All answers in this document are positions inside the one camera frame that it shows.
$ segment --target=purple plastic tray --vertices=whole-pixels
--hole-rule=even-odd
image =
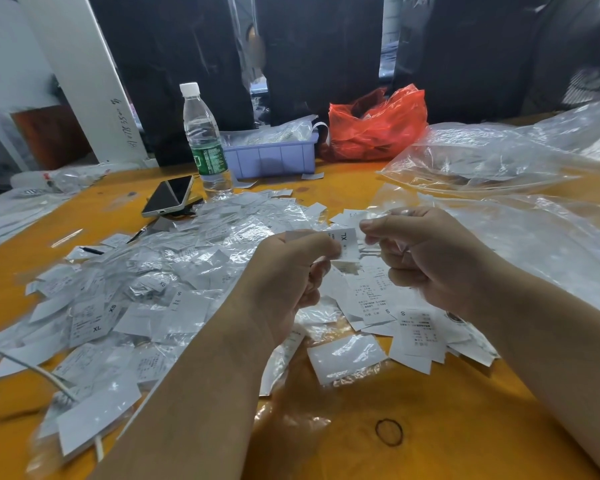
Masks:
[[[315,172],[318,131],[307,141],[234,146],[224,149],[229,170],[236,178],[275,177]]]

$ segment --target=water bottle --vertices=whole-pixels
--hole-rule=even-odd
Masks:
[[[220,144],[220,131],[216,119],[200,99],[197,82],[181,84],[180,91],[184,96],[184,131],[207,199],[227,198],[233,194],[233,185]]]

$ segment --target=bottle cap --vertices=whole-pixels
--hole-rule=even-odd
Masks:
[[[192,98],[194,96],[200,96],[200,88],[197,82],[187,82],[180,85],[180,92],[186,98]]]

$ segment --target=hand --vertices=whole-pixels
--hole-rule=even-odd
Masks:
[[[290,242],[285,234],[272,235],[260,243],[229,299],[242,305],[276,347],[291,332],[298,308],[318,303],[329,258],[341,250],[324,233],[308,230]],[[314,264],[320,257],[327,259]]]
[[[460,317],[471,316],[484,285],[511,266],[441,209],[394,209],[360,229],[368,244],[380,241],[394,284],[417,287],[430,304]]]

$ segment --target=smartphone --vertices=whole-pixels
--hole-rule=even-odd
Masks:
[[[192,175],[160,182],[149,202],[144,206],[142,217],[160,216],[184,209],[192,184]]]

